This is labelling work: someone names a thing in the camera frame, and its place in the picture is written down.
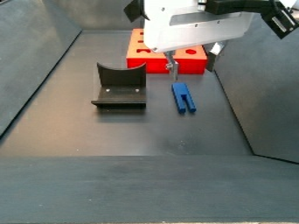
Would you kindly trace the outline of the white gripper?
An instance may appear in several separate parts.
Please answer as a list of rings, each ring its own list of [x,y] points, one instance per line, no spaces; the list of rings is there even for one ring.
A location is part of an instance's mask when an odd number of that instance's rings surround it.
[[[178,81],[177,49],[214,43],[206,69],[211,72],[227,45],[223,40],[239,38],[249,30],[253,13],[214,15],[198,5],[199,0],[144,0],[144,44],[167,59],[166,69]]]

